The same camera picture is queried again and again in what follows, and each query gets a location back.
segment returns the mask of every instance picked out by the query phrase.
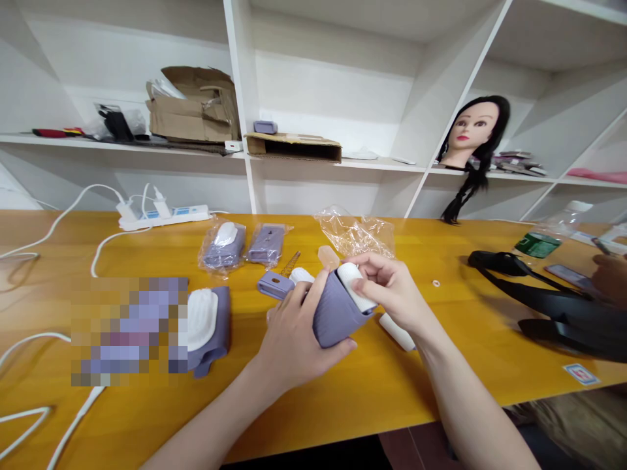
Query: yellow table surface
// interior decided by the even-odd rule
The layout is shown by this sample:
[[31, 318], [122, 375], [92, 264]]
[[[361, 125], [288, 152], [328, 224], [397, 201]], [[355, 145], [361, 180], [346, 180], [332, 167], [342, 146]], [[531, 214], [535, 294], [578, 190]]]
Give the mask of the yellow table surface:
[[[0, 253], [38, 240], [58, 213], [0, 211]], [[119, 231], [116, 213], [72, 212], [53, 236], [33, 248], [42, 257], [13, 272], [0, 262], [0, 351], [43, 331], [70, 333], [70, 312], [50, 285], [67, 276], [89, 277], [97, 244]], [[320, 245], [330, 244], [312, 217], [226, 215], [248, 227], [288, 223], [278, 270], [297, 250], [297, 266], [315, 274]], [[530, 311], [492, 286], [464, 263], [473, 250], [507, 251], [527, 225], [463, 221], [450, 227], [437, 220], [390, 219], [396, 255], [411, 274], [444, 328], [501, 405], [584, 390], [563, 366], [580, 363], [600, 386], [627, 381], [627, 365], [574, 357], [529, 341], [511, 328]], [[101, 277], [189, 278], [189, 289], [208, 287], [197, 255], [208, 222], [155, 228], [108, 243], [97, 272]], [[601, 231], [602, 227], [586, 227]], [[598, 250], [566, 242], [550, 257], [585, 275]], [[266, 330], [266, 311], [276, 302], [259, 294], [263, 267], [247, 264], [231, 274], [232, 342], [209, 376], [180, 376], [178, 386], [107, 388], [72, 436], [59, 468], [135, 468], [176, 430], [207, 406], [257, 352]], [[437, 279], [440, 287], [432, 285]], [[534, 280], [529, 284], [542, 285]], [[416, 352], [404, 352], [370, 321], [354, 336], [359, 348], [324, 377], [288, 392], [243, 434], [228, 460], [244, 460], [342, 439], [422, 424], [437, 419], [426, 371]], [[53, 405], [52, 415], [3, 461], [3, 468], [45, 468], [89, 388], [70, 386], [70, 347], [56, 339], [22, 346], [0, 371], [0, 416]], [[0, 424], [0, 448], [8, 446], [37, 417]]]

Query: human hand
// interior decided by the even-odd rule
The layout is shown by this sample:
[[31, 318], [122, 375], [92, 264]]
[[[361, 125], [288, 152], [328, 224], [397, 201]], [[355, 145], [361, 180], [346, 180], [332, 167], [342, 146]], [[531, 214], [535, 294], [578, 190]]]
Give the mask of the human hand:
[[617, 307], [627, 309], [627, 255], [624, 259], [596, 255], [592, 260], [599, 266], [592, 274], [592, 285]]
[[313, 283], [297, 283], [268, 312], [268, 331], [251, 362], [272, 377], [280, 394], [319, 377], [357, 348], [355, 341], [346, 338], [322, 349], [314, 336], [315, 308], [328, 276], [329, 271], [322, 270]]
[[353, 290], [381, 304], [399, 327], [421, 339], [443, 333], [405, 263], [377, 253], [363, 253], [344, 262], [358, 264], [364, 276], [353, 283]]

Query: mannequin head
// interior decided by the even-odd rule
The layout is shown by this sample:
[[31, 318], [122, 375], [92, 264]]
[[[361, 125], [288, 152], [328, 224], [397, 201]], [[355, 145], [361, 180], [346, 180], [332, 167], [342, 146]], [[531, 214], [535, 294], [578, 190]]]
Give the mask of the mannequin head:
[[[437, 160], [464, 169], [468, 178], [442, 213], [446, 223], [457, 224], [461, 207], [478, 189], [488, 187], [485, 174], [490, 169], [492, 153], [500, 144], [508, 121], [509, 101], [499, 95], [476, 98], [466, 103], [455, 116]], [[479, 160], [478, 169], [468, 163], [471, 156]]]

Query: black hair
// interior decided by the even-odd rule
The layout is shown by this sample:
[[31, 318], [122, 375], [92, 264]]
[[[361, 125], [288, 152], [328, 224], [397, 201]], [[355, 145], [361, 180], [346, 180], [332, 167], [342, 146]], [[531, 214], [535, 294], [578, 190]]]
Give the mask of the black hair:
[[[459, 189], [459, 192], [457, 193], [457, 196], [455, 196], [455, 199], [451, 201], [451, 203], [446, 207], [446, 209], [444, 209], [444, 212], [440, 216], [443, 221], [450, 225], [459, 224], [459, 222], [457, 221], [457, 216], [459, 215], [460, 209], [465, 203], [468, 202], [468, 199], [472, 198], [475, 195], [477, 190], [488, 188], [488, 178], [485, 174], [490, 169], [490, 164], [492, 163], [492, 154], [500, 144], [503, 133], [505, 132], [505, 127], [507, 127], [507, 122], [509, 121], [509, 101], [507, 101], [505, 97], [499, 95], [491, 95], [475, 98], [474, 100], [467, 102], [457, 112], [457, 115], [453, 120], [453, 125], [455, 125], [455, 122], [457, 121], [457, 118], [459, 118], [461, 113], [466, 111], [469, 107], [474, 106], [475, 104], [479, 104], [481, 102], [493, 102], [498, 107], [498, 118], [496, 118], [496, 124], [494, 124], [490, 139], [485, 142], [485, 144], [481, 144], [479, 147], [477, 147], [477, 149], [472, 153], [472, 155], [479, 160], [479, 169], [476, 170], [475, 167], [470, 164], [470, 162], [466, 162], [466, 167], [464, 168], [464, 171], [468, 172], [468, 177], [466, 178], [466, 181], [464, 181], [462, 187]], [[451, 130], [449, 129], [449, 132], [446, 134], [446, 138], [442, 143], [442, 147], [440, 148], [440, 152], [437, 157], [438, 161], [442, 159], [442, 157], [446, 154], [449, 148], [450, 135]]]

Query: brown cardboard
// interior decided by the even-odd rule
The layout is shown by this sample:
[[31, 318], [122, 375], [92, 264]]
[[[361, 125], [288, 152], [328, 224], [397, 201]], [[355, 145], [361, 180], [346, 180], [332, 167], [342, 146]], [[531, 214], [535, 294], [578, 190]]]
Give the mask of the brown cardboard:
[[[186, 97], [153, 97], [150, 100], [150, 132], [169, 140], [202, 140], [224, 142], [239, 140], [240, 126], [231, 77], [217, 69], [199, 67], [166, 67], [161, 72]], [[210, 100], [218, 103], [206, 106]]]
[[342, 161], [342, 146], [334, 140], [306, 134], [248, 133], [248, 153], [256, 157], [310, 161]]

